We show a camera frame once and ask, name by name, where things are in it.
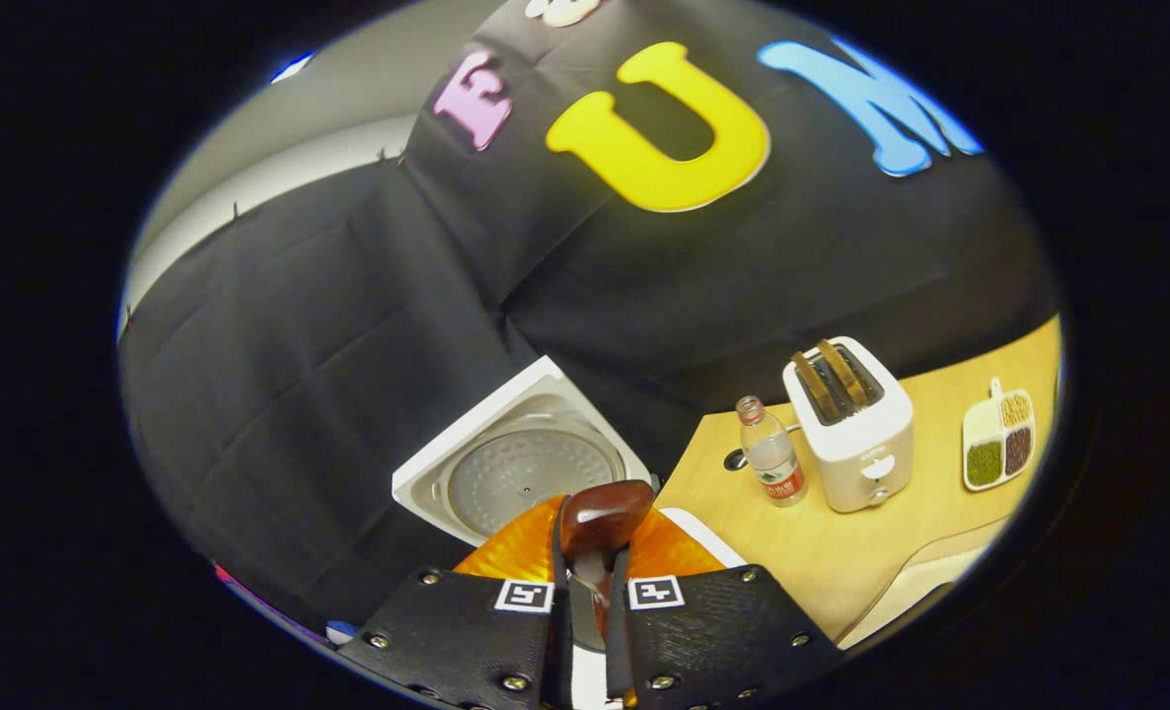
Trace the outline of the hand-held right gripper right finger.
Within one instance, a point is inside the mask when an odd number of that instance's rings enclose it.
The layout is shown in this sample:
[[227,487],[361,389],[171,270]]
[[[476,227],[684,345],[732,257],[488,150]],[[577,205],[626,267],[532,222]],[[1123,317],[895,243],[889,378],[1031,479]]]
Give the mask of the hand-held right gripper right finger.
[[625,709],[763,706],[841,659],[765,566],[691,513],[647,513],[618,557],[605,692]]

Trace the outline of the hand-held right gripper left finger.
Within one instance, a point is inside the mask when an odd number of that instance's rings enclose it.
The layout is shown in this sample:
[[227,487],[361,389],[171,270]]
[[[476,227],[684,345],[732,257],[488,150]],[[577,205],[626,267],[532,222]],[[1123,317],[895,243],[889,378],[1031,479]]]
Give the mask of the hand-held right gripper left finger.
[[338,654],[462,709],[567,709],[572,641],[558,553],[563,496],[521,513],[455,568],[410,571]]

